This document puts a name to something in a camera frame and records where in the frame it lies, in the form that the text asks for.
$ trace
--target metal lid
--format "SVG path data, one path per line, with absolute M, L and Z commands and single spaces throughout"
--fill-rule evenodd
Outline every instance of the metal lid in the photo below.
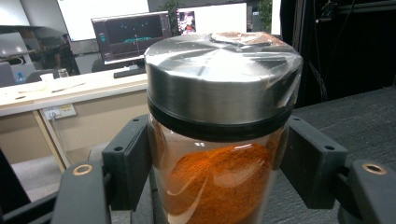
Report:
M 151 113 L 182 132 L 261 129 L 278 117 L 284 123 L 303 62 L 291 46 L 266 33 L 172 37 L 149 47 L 145 59 Z

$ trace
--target white desk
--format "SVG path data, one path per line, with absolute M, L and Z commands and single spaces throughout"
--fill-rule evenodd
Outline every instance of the white desk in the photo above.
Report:
M 35 153 L 45 147 L 64 169 L 73 163 L 66 152 L 105 144 L 130 119 L 148 113 L 146 74 L 114 79 L 121 70 L 1 88 L 0 147 L 11 163 L 42 157 L 45 152 Z M 44 108 L 66 104 L 75 116 L 46 120 Z

